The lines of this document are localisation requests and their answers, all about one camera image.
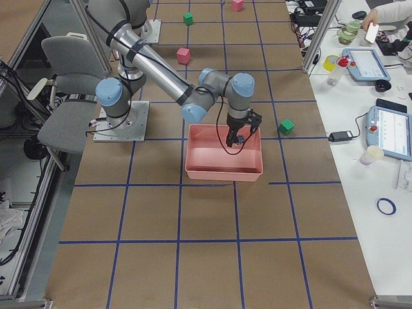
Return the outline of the green cube near arm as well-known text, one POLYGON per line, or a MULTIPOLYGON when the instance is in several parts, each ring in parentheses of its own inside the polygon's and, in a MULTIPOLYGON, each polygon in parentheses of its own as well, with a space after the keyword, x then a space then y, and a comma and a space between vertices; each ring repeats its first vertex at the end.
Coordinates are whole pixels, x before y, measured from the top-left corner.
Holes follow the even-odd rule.
POLYGON ((194 17, 192 13, 187 12, 183 14, 183 22, 185 23, 186 26, 190 26, 194 23, 194 17))

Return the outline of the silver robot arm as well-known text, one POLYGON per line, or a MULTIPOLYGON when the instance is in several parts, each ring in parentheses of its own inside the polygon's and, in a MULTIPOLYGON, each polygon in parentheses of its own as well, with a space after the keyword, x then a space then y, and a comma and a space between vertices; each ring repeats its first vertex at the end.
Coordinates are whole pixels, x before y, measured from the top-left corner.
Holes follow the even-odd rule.
POLYGON ((212 68, 205 68, 194 86, 179 74, 138 34, 147 21, 151 1, 90 1, 86 13, 98 38, 123 56, 127 65, 149 77, 181 107, 186 122, 197 124, 218 97, 228 100, 226 145, 243 144, 238 135, 244 126, 254 134, 262 117, 250 108, 255 80, 248 73, 229 76, 212 68))

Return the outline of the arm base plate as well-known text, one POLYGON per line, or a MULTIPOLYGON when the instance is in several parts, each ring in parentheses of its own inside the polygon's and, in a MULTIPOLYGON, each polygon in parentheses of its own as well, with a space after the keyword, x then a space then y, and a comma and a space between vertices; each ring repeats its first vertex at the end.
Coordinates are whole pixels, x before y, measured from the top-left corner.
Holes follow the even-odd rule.
POLYGON ((150 44, 158 44, 162 22, 159 19, 148 19, 141 28, 140 36, 150 44))
POLYGON ((149 116, 149 101, 131 101, 130 112, 120 118, 111 118, 106 115, 103 107, 100 109, 100 118, 97 122, 94 142, 144 142, 149 116))

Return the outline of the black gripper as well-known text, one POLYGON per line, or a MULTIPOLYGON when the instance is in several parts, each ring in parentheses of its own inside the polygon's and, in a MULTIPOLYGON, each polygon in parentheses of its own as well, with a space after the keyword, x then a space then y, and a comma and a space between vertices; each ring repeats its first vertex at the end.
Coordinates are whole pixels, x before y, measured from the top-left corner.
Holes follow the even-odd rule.
POLYGON ((250 134, 253 135, 262 122, 262 116, 253 109, 248 109, 244 117, 236 118, 230 113, 227 114, 227 125, 229 131, 226 137, 226 145, 232 147, 239 144, 238 131, 245 125, 250 126, 250 134))

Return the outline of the person hand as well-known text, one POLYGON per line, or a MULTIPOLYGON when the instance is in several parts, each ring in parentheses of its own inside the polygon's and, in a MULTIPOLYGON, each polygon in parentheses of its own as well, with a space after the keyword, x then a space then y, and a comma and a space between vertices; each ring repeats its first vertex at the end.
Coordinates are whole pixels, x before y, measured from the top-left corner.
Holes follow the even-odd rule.
POLYGON ((367 31, 370 25, 376 26, 378 23, 378 10, 376 8, 370 10, 362 21, 362 29, 367 31))

